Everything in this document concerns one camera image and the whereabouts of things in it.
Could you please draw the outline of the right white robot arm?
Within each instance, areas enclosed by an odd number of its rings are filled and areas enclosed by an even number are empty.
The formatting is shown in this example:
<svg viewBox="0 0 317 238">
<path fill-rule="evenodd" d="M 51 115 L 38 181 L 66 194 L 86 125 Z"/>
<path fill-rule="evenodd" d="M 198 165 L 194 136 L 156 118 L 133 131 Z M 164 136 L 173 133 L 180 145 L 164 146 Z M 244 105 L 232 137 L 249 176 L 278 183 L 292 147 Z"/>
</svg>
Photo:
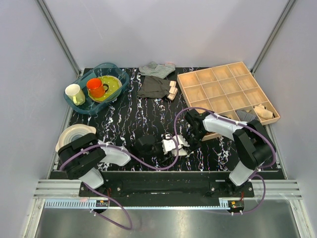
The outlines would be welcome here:
<svg viewBox="0 0 317 238">
<path fill-rule="evenodd" d="M 214 112 L 200 114 L 191 109 L 186 113 L 185 120 L 190 124 L 188 134 L 183 136 L 188 143 L 188 152 L 200 148 L 208 132 L 218 133 L 235 143 L 239 162 L 228 179 L 220 185 L 220 192 L 233 197 L 240 195 L 247 181 L 256 175 L 264 163 L 276 161 L 276 147 L 264 126 L 256 119 L 250 122 L 237 121 Z"/>
</svg>

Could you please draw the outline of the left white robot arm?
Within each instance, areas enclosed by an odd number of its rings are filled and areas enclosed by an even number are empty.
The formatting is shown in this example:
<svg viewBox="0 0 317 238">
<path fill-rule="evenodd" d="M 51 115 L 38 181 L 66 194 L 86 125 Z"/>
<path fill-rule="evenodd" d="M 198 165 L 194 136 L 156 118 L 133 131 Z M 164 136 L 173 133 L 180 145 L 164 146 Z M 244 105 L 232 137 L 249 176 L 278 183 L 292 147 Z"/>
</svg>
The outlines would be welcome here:
<svg viewBox="0 0 317 238">
<path fill-rule="evenodd" d="M 72 133 L 61 139 L 59 145 L 57 154 L 61 161 L 60 170 L 66 173 L 69 180 L 79 179 L 88 184 L 90 191 L 95 196 L 102 196 L 107 190 L 107 184 L 97 169 L 97 164 L 108 163 L 125 166 L 131 160 L 131 157 L 123 152 L 125 147 L 121 146 L 118 150 L 106 147 L 105 143 L 98 140 L 94 133 Z M 94 145 L 99 145 L 99 147 L 84 151 Z"/>
</svg>

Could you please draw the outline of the white underwear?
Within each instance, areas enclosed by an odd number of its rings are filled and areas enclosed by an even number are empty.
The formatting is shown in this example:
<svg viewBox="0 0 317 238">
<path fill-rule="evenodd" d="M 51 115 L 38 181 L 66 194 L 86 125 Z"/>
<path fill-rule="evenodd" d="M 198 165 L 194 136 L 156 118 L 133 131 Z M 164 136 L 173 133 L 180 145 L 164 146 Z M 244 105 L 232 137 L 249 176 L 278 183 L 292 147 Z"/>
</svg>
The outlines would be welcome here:
<svg viewBox="0 0 317 238">
<path fill-rule="evenodd" d="M 178 155 L 179 156 L 187 156 L 189 154 L 191 154 L 189 147 L 178 146 Z"/>
</svg>

